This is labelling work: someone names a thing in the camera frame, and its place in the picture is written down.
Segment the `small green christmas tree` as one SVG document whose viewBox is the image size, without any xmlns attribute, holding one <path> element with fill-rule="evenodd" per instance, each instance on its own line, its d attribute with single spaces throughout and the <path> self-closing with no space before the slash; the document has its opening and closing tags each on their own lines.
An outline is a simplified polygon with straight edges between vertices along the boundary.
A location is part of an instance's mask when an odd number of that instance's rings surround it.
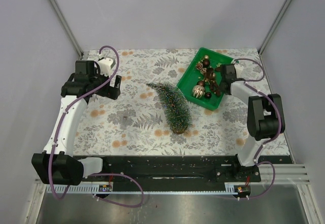
<svg viewBox="0 0 325 224">
<path fill-rule="evenodd" d="M 170 130 L 177 135 L 186 132 L 192 118 L 187 99 L 181 90 L 168 82 L 150 82 L 146 85 L 157 93 Z"/>
</svg>

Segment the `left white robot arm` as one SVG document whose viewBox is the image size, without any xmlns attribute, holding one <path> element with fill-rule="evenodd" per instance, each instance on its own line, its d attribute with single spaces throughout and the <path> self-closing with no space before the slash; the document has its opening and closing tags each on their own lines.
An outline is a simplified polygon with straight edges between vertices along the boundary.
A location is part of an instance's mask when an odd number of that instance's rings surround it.
<svg viewBox="0 0 325 224">
<path fill-rule="evenodd" d="M 74 140 L 78 125 L 90 98 L 96 94 L 116 100 L 120 95 L 121 76 L 110 85 L 113 58 L 99 61 L 78 60 L 75 71 L 61 88 L 60 111 L 50 139 L 41 153 L 32 156 L 31 163 L 44 184 L 79 185 L 85 177 L 97 180 L 109 178 L 110 168 L 100 157 L 77 160 Z"/>
</svg>

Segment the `grey metallic ornament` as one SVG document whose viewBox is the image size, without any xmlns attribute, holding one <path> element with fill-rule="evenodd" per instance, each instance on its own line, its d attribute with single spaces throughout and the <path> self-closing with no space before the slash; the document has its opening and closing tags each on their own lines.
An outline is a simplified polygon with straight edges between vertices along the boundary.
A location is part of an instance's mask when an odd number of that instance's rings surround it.
<svg viewBox="0 0 325 224">
<path fill-rule="evenodd" d="M 120 129 L 121 130 L 126 130 L 127 129 L 127 127 L 128 127 L 128 121 L 129 121 L 129 119 L 128 119 L 127 116 L 124 116 L 122 118 L 121 123 L 120 123 Z"/>
</svg>

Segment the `frosted pine cone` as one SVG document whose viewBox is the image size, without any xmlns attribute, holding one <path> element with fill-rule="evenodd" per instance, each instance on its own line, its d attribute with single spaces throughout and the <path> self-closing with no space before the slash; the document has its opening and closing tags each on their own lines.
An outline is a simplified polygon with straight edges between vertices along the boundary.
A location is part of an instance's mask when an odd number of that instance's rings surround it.
<svg viewBox="0 0 325 224">
<path fill-rule="evenodd" d="M 202 70 L 202 69 L 203 69 L 203 65 L 202 65 L 201 62 L 198 62 L 198 63 L 196 64 L 196 69 L 198 69 L 198 70 Z"/>
</svg>

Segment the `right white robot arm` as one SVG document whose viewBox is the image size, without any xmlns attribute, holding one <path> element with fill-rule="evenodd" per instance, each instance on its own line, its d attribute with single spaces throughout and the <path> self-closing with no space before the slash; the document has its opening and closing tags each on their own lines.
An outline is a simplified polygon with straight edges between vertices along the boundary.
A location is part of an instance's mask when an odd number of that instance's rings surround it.
<svg viewBox="0 0 325 224">
<path fill-rule="evenodd" d="M 215 70 L 221 75 L 220 90 L 247 105 L 249 136 L 231 166 L 232 177 L 243 181 L 258 171 L 258 159 L 266 144 L 274 141 L 285 130 L 281 96 L 266 95 L 249 85 L 248 80 L 237 77 L 236 64 L 221 65 Z"/>
</svg>

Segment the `silver striped bauble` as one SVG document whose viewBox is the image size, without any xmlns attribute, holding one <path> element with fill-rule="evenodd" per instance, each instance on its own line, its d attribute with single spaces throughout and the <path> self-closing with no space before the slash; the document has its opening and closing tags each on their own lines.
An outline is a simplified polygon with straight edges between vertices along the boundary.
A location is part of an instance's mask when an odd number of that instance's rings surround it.
<svg viewBox="0 0 325 224">
<path fill-rule="evenodd" d="M 200 99 L 205 95 L 205 88 L 201 85 L 196 85 L 192 89 L 192 96 L 196 99 Z"/>
</svg>

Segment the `dark brown matte bauble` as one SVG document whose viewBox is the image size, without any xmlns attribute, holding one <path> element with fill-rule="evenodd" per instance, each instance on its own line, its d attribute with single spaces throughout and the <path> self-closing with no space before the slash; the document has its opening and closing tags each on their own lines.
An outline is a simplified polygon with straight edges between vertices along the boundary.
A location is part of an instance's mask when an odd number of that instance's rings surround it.
<svg viewBox="0 0 325 224">
<path fill-rule="evenodd" d="M 210 60 L 209 59 L 203 59 L 202 61 L 203 67 L 208 67 L 210 65 Z"/>
</svg>

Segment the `brown faceted bauble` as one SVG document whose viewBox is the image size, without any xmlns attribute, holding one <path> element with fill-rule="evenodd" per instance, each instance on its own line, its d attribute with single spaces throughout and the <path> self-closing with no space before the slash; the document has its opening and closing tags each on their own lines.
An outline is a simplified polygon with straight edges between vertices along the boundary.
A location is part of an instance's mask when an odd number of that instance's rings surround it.
<svg viewBox="0 0 325 224">
<path fill-rule="evenodd" d="M 204 87 L 205 86 L 205 81 L 200 80 L 200 81 L 197 82 L 197 85 Z"/>
</svg>

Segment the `brown ribbon bow cluster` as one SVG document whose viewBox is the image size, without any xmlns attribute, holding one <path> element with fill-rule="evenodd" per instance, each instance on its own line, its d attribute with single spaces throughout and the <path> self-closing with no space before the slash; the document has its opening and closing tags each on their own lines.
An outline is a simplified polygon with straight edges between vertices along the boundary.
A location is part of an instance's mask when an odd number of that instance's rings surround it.
<svg viewBox="0 0 325 224">
<path fill-rule="evenodd" d="M 221 96 L 221 91 L 216 82 L 216 74 L 213 68 L 206 68 L 204 73 L 204 82 L 209 85 L 211 93 L 214 93 L 217 97 Z"/>
</svg>

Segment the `green plastic tray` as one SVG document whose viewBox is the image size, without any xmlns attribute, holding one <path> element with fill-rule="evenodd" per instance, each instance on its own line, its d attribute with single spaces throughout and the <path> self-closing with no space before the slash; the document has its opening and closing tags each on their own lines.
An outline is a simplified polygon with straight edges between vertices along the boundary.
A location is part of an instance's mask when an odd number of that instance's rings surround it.
<svg viewBox="0 0 325 224">
<path fill-rule="evenodd" d="M 200 48 L 177 87 L 189 102 L 213 111 L 224 95 L 220 90 L 221 74 L 217 68 L 232 61 L 229 56 Z"/>
</svg>

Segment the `small dark brown bauble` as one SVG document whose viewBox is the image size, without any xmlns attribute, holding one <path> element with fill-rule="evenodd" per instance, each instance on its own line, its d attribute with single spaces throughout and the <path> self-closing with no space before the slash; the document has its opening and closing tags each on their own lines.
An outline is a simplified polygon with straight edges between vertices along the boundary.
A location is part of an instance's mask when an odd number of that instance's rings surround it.
<svg viewBox="0 0 325 224">
<path fill-rule="evenodd" d="M 210 99 L 212 97 L 212 94 L 210 92 L 205 93 L 205 98 Z"/>
</svg>

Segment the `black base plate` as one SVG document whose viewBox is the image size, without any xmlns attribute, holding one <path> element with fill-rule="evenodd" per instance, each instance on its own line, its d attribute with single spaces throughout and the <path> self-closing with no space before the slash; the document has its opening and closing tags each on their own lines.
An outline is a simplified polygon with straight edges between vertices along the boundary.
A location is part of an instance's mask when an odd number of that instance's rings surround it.
<svg viewBox="0 0 325 224">
<path fill-rule="evenodd" d="M 226 182 L 260 182 L 257 166 L 242 167 L 236 156 L 104 156 L 101 176 L 89 181 L 113 182 L 114 191 L 221 191 Z"/>
</svg>

